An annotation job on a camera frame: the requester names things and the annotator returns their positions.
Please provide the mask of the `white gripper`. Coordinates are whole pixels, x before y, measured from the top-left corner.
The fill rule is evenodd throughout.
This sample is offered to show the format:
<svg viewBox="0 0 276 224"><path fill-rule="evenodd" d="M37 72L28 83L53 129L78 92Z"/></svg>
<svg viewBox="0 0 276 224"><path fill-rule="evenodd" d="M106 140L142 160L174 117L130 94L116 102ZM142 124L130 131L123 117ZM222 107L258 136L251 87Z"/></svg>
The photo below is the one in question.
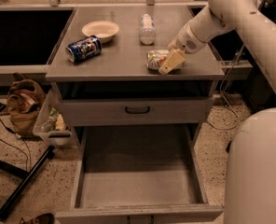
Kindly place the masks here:
<svg viewBox="0 0 276 224"><path fill-rule="evenodd" d="M162 75L169 74L172 70L182 67L187 54L194 54L203 49L206 46L205 42L198 40L190 27L190 23L185 24L168 45L168 50L171 50L162 66L159 68L159 72Z"/></svg>

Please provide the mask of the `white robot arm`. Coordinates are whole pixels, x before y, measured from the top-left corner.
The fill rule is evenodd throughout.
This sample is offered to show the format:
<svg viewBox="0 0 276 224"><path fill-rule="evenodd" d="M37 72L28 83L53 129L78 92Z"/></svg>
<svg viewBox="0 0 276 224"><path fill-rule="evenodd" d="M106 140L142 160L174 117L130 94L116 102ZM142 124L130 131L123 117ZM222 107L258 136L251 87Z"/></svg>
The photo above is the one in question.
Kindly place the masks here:
<svg viewBox="0 0 276 224"><path fill-rule="evenodd" d="M255 64L242 84L257 112L240 126L228 151L224 224L276 224L276 23L260 0L208 0L169 45L196 53L211 39L237 32Z"/></svg>

